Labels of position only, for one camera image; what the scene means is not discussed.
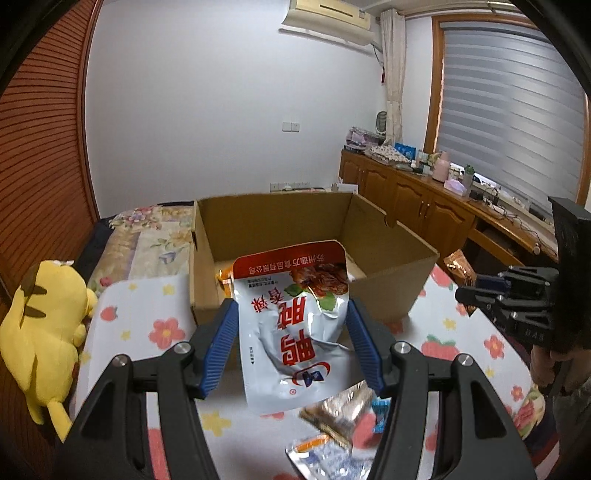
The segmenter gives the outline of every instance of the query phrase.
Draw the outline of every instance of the window blind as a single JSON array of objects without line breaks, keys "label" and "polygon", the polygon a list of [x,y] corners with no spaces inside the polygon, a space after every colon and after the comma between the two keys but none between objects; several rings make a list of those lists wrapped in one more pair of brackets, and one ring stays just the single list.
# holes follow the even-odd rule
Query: window blind
[{"label": "window blind", "polygon": [[532,28],[447,22],[437,149],[550,211],[574,200],[583,158],[584,91]]}]

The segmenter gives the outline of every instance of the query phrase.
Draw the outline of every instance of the ceiling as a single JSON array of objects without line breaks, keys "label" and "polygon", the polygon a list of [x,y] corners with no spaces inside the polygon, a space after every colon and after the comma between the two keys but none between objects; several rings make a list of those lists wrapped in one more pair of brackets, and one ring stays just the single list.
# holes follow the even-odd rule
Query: ceiling
[{"label": "ceiling", "polygon": [[[396,9],[403,15],[411,15],[435,9],[446,8],[487,8],[486,0],[346,0],[348,3],[362,8],[374,16],[391,8]],[[510,0],[495,0],[491,5],[497,9],[515,10],[515,7],[508,5]]]}]

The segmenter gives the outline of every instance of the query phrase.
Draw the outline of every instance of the white snack packet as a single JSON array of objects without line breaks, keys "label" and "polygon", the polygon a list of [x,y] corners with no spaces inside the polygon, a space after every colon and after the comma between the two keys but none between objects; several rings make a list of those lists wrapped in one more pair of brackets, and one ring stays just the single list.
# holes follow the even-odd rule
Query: white snack packet
[{"label": "white snack packet", "polygon": [[303,407],[363,379],[355,353],[335,343],[349,301],[340,243],[240,257],[233,284],[246,401],[254,412]]}]

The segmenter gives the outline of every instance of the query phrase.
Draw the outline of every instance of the pink bottle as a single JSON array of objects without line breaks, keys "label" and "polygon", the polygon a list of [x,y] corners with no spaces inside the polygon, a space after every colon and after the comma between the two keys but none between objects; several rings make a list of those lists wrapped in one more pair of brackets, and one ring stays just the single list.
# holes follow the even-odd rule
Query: pink bottle
[{"label": "pink bottle", "polygon": [[433,168],[433,180],[440,181],[444,183],[449,176],[449,153],[443,152],[441,157],[435,162],[435,166]]}]

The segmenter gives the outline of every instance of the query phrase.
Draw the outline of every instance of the metal screw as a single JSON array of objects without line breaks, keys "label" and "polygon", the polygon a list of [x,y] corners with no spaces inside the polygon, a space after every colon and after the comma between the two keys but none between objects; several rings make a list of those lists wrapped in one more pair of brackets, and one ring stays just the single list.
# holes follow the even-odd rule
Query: metal screw
[{"label": "metal screw", "polygon": [[396,350],[401,355],[405,355],[410,351],[410,345],[407,342],[398,342],[394,345],[394,350]]},{"label": "metal screw", "polygon": [[460,356],[457,357],[457,361],[464,367],[470,367],[474,363],[474,359],[467,353],[461,353]]},{"label": "metal screw", "polygon": [[129,357],[127,355],[117,355],[113,360],[111,360],[111,365],[113,367],[124,367],[127,365],[129,361]]},{"label": "metal screw", "polygon": [[191,344],[188,342],[180,342],[174,346],[174,353],[178,353],[179,355],[184,355],[188,353],[191,349]]}]

